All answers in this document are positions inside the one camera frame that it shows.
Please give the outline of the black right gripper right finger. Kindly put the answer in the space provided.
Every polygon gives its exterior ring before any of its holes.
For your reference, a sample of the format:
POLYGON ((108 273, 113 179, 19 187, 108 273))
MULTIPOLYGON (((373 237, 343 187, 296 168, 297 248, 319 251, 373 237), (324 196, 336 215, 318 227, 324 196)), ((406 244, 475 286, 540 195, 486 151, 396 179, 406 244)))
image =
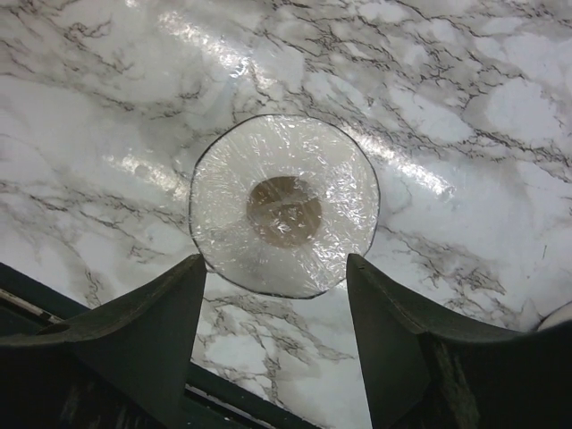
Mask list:
POLYGON ((375 428, 568 428, 571 324, 482 323, 351 254, 347 288, 375 428))

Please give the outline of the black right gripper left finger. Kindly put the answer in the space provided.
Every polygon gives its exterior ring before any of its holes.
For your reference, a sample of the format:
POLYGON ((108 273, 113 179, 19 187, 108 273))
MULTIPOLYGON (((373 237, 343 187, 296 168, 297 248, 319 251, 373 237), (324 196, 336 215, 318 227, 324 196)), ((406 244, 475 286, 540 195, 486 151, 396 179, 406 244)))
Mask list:
POLYGON ((1 339, 3 428, 174 428, 206 283, 200 255, 35 334, 1 339))

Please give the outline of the black roll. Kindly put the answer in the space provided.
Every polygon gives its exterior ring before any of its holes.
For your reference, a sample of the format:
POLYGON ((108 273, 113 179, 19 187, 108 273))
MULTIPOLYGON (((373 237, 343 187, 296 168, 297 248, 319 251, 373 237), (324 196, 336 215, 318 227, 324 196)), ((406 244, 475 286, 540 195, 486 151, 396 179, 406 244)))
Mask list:
POLYGON ((372 247, 380 204, 374 167, 347 133, 314 118, 261 115, 198 159, 189 228, 226 281, 311 299, 345 279, 348 255, 372 247))
POLYGON ((548 315, 538 326, 537 331, 552 328, 572 320, 572 302, 558 308, 548 315))

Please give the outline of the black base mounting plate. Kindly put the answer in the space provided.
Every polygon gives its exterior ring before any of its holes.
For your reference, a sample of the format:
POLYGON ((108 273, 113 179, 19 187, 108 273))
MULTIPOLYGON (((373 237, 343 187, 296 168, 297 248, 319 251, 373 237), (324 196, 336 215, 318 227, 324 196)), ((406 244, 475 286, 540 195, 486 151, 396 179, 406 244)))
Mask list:
MULTIPOLYGON (((34 333, 88 311, 63 294, 1 265, 1 334, 34 333)), ((180 402, 180 428, 314 428, 280 408, 190 362, 180 402)))

